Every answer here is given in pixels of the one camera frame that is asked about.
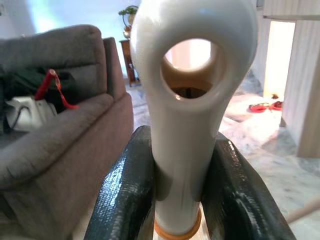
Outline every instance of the potted plant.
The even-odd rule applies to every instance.
[[[121,11],[118,12],[118,14],[120,16],[122,16],[123,23],[124,23],[124,25],[126,27],[128,27],[128,25],[132,26],[137,11],[138,11],[138,7],[134,6],[134,5],[131,5],[131,6],[128,6],[127,8],[125,8],[124,10],[121,10]],[[125,16],[126,15],[128,15],[128,17],[127,17],[128,25],[126,24],[126,21],[125,21]]]

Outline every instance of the white ceramic object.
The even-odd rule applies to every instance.
[[[209,62],[194,71],[164,58],[187,39],[213,43]],[[143,0],[130,44],[151,118],[156,221],[165,232],[183,235],[196,222],[223,114],[255,57],[256,12],[251,0]],[[181,88],[206,93],[187,99],[173,91]]]

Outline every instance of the white bag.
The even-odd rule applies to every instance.
[[[7,123],[15,131],[30,132],[57,115],[53,104],[44,99],[36,101],[31,96],[14,97],[6,104]]]

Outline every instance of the red slipper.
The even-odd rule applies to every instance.
[[[259,104],[252,104],[249,106],[249,109],[253,113],[263,113],[264,111],[267,110],[269,106],[270,106],[269,103],[265,102],[265,103],[259,103]]]
[[[283,105],[282,101],[276,101],[274,104],[270,106],[270,109],[276,110],[276,111],[282,111],[282,105]]]

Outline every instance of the bright light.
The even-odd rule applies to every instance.
[[[53,13],[47,0],[28,0],[30,17],[36,33],[43,33],[52,29],[64,27],[64,24],[58,20],[57,15]]]
[[[185,40],[173,46],[165,56],[175,69],[197,69],[209,60],[211,43],[197,38]]]
[[[295,27],[294,22],[271,22],[265,68],[265,97],[276,94],[279,99],[284,99]]]

